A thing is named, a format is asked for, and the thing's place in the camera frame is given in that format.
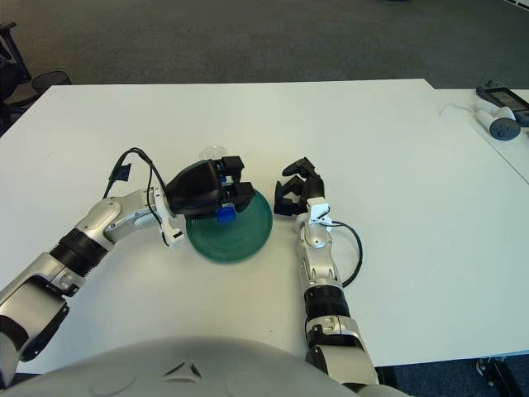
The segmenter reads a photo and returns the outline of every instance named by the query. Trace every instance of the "gray carpet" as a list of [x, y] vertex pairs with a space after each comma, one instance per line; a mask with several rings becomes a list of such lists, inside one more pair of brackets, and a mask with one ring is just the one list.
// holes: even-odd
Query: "gray carpet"
[[425, 78], [529, 88], [529, 12], [502, 0], [2, 0], [34, 75], [76, 84]]

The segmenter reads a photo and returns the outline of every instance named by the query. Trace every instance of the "white table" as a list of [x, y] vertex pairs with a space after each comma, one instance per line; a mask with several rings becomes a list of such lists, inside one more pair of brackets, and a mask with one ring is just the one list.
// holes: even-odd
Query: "white table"
[[[0, 140], [5, 285], [97, 202], [116, 158], [140, 146], [170, 180], [205, 146], [245, 162], [273, 203], [304, 155], [334, 219], [354, 225], [365, 267], [346, 289], [376, 366], [529, 349], [529, 185], [460, 117], [439, 118], [424, 80], [53, 87]], [[131, 181], [146, 184], [134, 160]], [[303, 357], [293, 219], [264, 248], [218, 265], [155, 229], [120, 242], [70, 301], [50, 345], [19, 371], [42, 372], [114, 347], [222, 335]], [[354, 244], [334, 231], [342, 273]]]

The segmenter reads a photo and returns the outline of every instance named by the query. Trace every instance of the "white clip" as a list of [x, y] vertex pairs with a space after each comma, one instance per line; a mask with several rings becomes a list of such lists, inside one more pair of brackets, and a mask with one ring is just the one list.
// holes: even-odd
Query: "white clip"
[[331, 207], [323, 197], [309, 198], [307, 200], [307, 209], [308, 213], [300, 213], [296, 217], [296, 222], [294, 223], [294, 229], [296, 231], [299, 231], [299, 228], [305, 222], [309, 225], [319, 223], [322, 226], [332, 224], [332, 219], [327, 216], [329, 211], [331, 211]]
[[165, 242], [171, 250], [176, 247], [177, 242], [183, 240], [183, 233], [177, 227], [172, 227], [169, 219], [176, 219], [176, 215], [169, 209], [164, 191], [160, 187], [153, 190], [155, 196], [156, 212], [160, 217], [160, 235], [165, 237]]

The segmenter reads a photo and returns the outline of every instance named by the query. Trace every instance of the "black cable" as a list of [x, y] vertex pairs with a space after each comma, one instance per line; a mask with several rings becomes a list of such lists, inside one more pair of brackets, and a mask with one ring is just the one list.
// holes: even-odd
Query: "black cable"
[[112, 169], [112, 173], [110, 174], [110, 178], [108, 179], [108, 185], [107, 185], [107, 188], [105, 189], [105, 193], [103, 195], [103, 198], [104, 199], [107, 198], [108, 193], [110, 192], [110, 189], [114, 185], [114, 182], [116, 182], [115, 175], [116, 175], [117, 171], [122, 166], [123, 161], [125, 161], [126, 157], [129, 154], [131, 154], [131, 153], [137, 154], [145, 163], [147, 163], [147, 165], [150, 167], [150, 172], [151, 173], [152, 173], [152, 171], [155, 172], [156, 178], [160, 182], [160, 187], [162, 188], [162, 190], [164, 191], [165, 196], [167, 197], [167, 189], [165, 188], [164, 180], [162, 179], [162, 177], [160, 175], [160, 172], [158, 172], [158, 170], [156, 169], [156, 166], [154, 165], [153, 161], [150, 159], [150, 157], [142, 149], [140, 149], [139, 147], [132, 147], [131, 149], [129, 149], [128, 151], [123, 153], [119, 157], [119, 159], [117, 159], [116, 164], [114, 165], [114, 168]]
[[349, 277], [347, 277], [347, 279], [341, 284], [345, 288], [347, 285], [349, 285], [350, 283], [352, 283], [355, 280], [356, 276], [360, 272], [360, 268], [362, 267], [362, 260], [364, 259], [364, 249], [362, 248], [362, 241], [360, 240], [360, 236], [358, 235], [356, 230], [353, 229], [351, 226], [349, 226], [346, 223], [338, 222], [338, 221], [332, 221], [331, 225], [325, 224], [325, 226], [328, 226], [328, 227], [346, 227], [347, 229], [349, 229], [349, 231], [351, 233], [353, 233], [353, 236], [355, 236], [356, 244], [358, 245], [358, 263], [356, 264], [356, 267], [353, 270], [353, 273]]
[[[150, 183], [152, 182], [152, 171], [153, 171], [152, 167], [150, 167], [150, 169], [149, 169], [149, 182], [147, 183], [147, 207], [149, 207], [150, 213], [152, 213], [153, 217], [155, 217], [155, 219], [156, 219], [156, 222], [160, 225], [160, 230], [161, 230], [162, 221], [158, 217], [158, 214], [155, 213], [155, 210], [152, 209], [152, 206], [150, 205], [150, 199], [149, 199], [149, 196], [150, 196]], [[162, 232], [162, 240], [164, 240], [164, 244], [166, 246], [169, 246], [169, 244], [167, 243], [167, 240], [165, 240], [165, 233], [164, 232]]]

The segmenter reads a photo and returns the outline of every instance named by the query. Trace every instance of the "black device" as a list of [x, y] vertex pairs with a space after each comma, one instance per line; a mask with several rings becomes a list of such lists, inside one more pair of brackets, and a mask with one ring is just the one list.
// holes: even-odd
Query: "black device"
[[241, 182], [244, 167], [235, 155], [190, 165], [167, 184], [171, 211], [187, 219], [214, 218], [225, 203], [244, 211], [255, 195], [250, 182]]
[[529, 127], [529, 103], [518, 97], [509, 88], [489, 80], [476, 89], [478, 96], [496, 106], [507, 106], [522, 127]]
[[[274, 213], [280, 215], [298, 215], [307, 211], [307, 200], [315, 197], [325, 197], [325, 185], [323, 179], [314, 170], [314, 165], [307, 157], [292, 163], [283, 170], [283, 176], [293, 177], [285, 184], [278, 181], [275, 185]], [[295, 203], [287, 194], [294, 193], [299, 196]]]

